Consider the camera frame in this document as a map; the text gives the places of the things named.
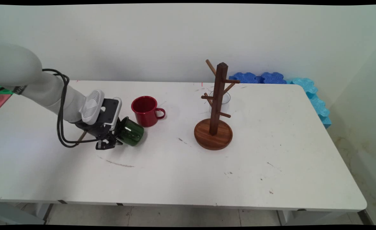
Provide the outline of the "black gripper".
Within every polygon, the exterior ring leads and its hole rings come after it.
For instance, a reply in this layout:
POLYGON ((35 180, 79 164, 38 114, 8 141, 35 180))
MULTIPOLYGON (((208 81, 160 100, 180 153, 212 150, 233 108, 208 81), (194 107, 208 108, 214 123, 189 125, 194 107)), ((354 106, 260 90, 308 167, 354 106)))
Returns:
MULTIPOLYGON (((114 135, 114 137, 108 137, 108 138, 103 139, 103 140, 98 140, 96 145, 95 145, 96 150, 110 150, 110 149, 114 148, 116 145, 123 145, 124 144, 124 142, 122 140, 122 130, 123 130, 123 128, 120 127, 120 124, 121 124, 121 120, 119 118, 117 118, 115 128, 114 128, 113 131, 111 131, 111 133, 114 135)), ((101 123, 101 122, 96 122, 93 125, 88 125, 88 124, 86 124, 86 123, 84 123, 80 120, 80 121, 77 121, 75 123, 75 125, 76 125, 76 127, 80 128, 81 130, 83 130, 83 131, 87 132, 88 134, 94 136, 90 140, 97 139, 100 135, 106 134, 108 132, 108 131, 105 132, 106 130, 105 130, 104 124, 101 123)))

